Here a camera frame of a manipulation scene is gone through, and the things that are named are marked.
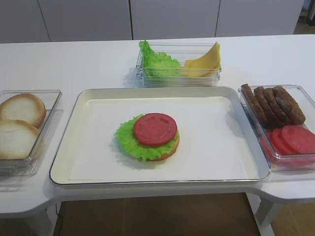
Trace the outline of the brown meat patty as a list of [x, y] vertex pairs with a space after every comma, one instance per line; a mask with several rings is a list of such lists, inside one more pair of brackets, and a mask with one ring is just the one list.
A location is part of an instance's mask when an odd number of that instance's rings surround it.
[[251, 106], [252, 110], [254, 111], [257, 119], [261, 123], [261, 125], [263, 127], [266, 127], [266, 125], [268, 124], [268, 119], [265, 115], [264, 110], [260, 106], [258, 100], [254, 96], [252, 89], [249, 87], [248, 84], [243, 84], [243, 85], [241, 85], [241, 90], [242, 90], [244, 96], [246, 97], [249, 105]]
[[268, 101], [270, 108], [272, 109], [273, 113], [275, 114], [276, 118], [280, 121], [282, 126], [293, 124], [290, 117], [284, 112], [284, 110], [276, 101], [272, 88], [265, 88], [264, 96]]
[[265, 116], [267, 118], [267, 124], [264, 125], [266, 129], [275, 129], [281, 127], [281, 123], [272, 111], [271, 107], [269, 106], [269, 103], [267, 99], [264, 96], [264, 88], [263, 87], [257, 87], [254, 89], [254, 95], [262, 107]]
[[282, 86], [275, 86], [272, 88], [272, 90], [277, 103], [290, 117], [292, 122], [296, 125], [302, 125], [305, 122], [306, 117], [296, 100]]

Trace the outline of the green lettuce leaf on bun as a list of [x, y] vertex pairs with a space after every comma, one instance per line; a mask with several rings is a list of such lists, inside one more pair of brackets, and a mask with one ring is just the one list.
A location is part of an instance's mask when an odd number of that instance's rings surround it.
[[134, 133], [133, 126], [135, 122], [144, 114], [140, 114], [133, 119], [126, 121], [120, 125], [115, 133], [115, 138], [119, 142], [121, 148], [134, 158], [138, 158], [144, 161], [144, 159], [154, 159], [160, 157], [164, 152], [170, 152], [174, 145], [173, 139], [160, 146], [147, 146], [140, 143]]

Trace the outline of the clear bin lettuce and cheese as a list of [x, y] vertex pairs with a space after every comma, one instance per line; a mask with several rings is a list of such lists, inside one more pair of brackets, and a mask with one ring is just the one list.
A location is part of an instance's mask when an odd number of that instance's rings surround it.
[[[214, 43], [180, 43], [180, 42], [149, 42], [150, 47], [156, 52], [165, 52], [173, 59], [176, 59], [183, 68], [186, 60], [198, 59], [206, 54]], [[142, 52], [139, 48], [138, 59], [136, 63], [136, 77], [142, 81], [144, 87], [174, 87], [174, 86], [217, 86], [220, 80], [220, 69], [210, 77], [158, 77], [146, 75], [145, 68], [142, 67]]]

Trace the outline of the green lettuce in bin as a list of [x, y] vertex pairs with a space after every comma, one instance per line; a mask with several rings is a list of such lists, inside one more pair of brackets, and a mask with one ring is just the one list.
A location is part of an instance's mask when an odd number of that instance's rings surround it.
[[181, 64], [165, 52], [156, 53], [148, 41], [140, 41], [139, 47], [142, 52], [142, 67], [146, 75], [158, 77], [180, 76]]

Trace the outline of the yellow cheese slices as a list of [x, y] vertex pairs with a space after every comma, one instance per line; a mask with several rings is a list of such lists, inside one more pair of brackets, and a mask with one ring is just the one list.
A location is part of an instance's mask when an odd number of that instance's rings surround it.
[[181, 75], [188, 77], [210, 77], [221, 67], [221, 45], [216, 42], [211, 49], [198, 59], [186, 60]]

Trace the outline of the red tomato slice on burger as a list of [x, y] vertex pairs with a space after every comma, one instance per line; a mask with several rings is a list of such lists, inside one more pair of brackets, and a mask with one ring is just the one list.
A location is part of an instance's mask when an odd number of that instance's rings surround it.
[[160, 146], [170, 142], [178, 131], [175, 120], [162, 113], [141, 116], [133, 126], [136, 139], [147, 146]]

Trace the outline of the bottom burger bun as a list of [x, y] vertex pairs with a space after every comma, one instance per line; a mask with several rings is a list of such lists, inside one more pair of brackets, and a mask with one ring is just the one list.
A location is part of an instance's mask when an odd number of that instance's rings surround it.
[[146, 158], [144, 159], [145, 161], [161, 161], [161, 160], [165, 160], [167, 159], [168, 157], [172, 156], [176, 150], [177, 150], [177, 147], [179, 145], [179, 141], [180, 141], [180, 135], [179, 135], [179, 131], [177, 131], [173, 141], [175, 142], [174, 145], [172, 146], [172, 150], [170, 152], [164, 152], [160, 157], [155, 157], [153, 160], [152, 159], [149, 159], [149, 158]]

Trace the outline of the white rectangular serving tray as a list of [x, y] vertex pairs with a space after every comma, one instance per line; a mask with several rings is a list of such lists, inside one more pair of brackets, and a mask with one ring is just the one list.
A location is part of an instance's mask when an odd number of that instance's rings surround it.
[[[177, 123], [176, 152], [163, 161], [128, 156], [115, 139], [137, 115]], [[229, 87], [107, 88], [79, 94], [50, 170], [58, 185], [260, 181], [270, 167]]]

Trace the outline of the rear red tomato slice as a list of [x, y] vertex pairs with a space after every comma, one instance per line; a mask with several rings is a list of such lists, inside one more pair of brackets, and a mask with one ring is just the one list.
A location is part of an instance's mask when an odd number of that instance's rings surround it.
[[269, 159], [276, 158], [276, 154], [279, 152], [272, 142], [272, 132], [267, 131], [265, 134], [266, 138], [263, 136], [260, 137], [263, 151]]

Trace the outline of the middle red tomato slice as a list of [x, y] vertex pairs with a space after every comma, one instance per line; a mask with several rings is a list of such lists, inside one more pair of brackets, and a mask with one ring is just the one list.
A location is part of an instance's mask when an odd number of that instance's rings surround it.
[[293, 149], [284, 142], [281, 128], [272, 131], [271, 141], [279, 154], [293, 154]]

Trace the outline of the clear bin patties and tomatoes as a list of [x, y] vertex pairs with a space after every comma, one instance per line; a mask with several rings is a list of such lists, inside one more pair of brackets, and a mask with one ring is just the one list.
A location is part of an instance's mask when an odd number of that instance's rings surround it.
[[[272, 86], [262, 86], [264, 89], [266, 88], [273, 88], [278, 85]], [[308, 129], [312, 133], [315, 134], [315, 103], [314, 101], [308, 96], [308, 94], [300, 87], [296, 85], [281, 85], [284, 89], [286, 89], [290, 95], [296, 100], [299, 107], [301, 108], [302, 112], [304, 113], [306, 120], [302, 125], [290, 124], [301, 126], [305, 129]], [[252, 92], [254, 94], [254, 89], [259, 86], [250, 86]], [[265, 134], [267, 131], [273, 131], [274, 129], [266, 129], [261, 125], [259, 120], [257, 119], [254, 111], [252, 110], [251, 106], [249, 105], [246, 97], [244, 96], [241, 88], [239, 89], [239, 94], [241, 98], [241, 103], [243, 108], [248, 116], [249, 121], [252, 123], [254, 132], [257, 136], [259, 144], [262, 144], [260, 141], [260, 137], [263, 136], [266, 138]], [[265, 157], [271, 166], [272, 171], [289, 171], [289, 170], [311, 170], [315, 167], [315, 153], [307, 153], [307, 154], [276, 154], [276, 158], [269, 159], [266, 154]]]

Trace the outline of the rear white bun half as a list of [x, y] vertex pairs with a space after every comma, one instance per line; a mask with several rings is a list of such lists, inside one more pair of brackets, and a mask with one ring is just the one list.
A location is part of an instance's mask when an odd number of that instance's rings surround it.
[[31, 93], [21, 93], [0, 105], [0, 119], [22, 120], [39, 129], [46, 117], [43, 101]]

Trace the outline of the white bun half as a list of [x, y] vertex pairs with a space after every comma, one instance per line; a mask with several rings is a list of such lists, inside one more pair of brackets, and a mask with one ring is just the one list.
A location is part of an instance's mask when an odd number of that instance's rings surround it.
[[39, 131], [22, 120], [0, 121], [0, 158], [25, 159], [30, 154]]
[[22, 120], [39, 129], [46, 117], [43, 101], [31, 93], [21, 93], [0, 105], [0, 119]]

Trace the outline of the front white bun half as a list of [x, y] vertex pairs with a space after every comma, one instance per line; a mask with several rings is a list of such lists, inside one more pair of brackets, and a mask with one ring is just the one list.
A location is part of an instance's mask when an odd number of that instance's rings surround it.
[[22, 120], [0, 121], [0, 158], [25, 159], [30, 154], [39, 131]]

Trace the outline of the front red tomato slice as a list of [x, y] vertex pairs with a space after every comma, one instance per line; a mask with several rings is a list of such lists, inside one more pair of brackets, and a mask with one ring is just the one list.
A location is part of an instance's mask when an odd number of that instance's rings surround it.
[[296, 125], [287, 125], [281, 131], [283, 142], [294, 153], [307, 154], [315, 152], [315, 135], [308, 129]]

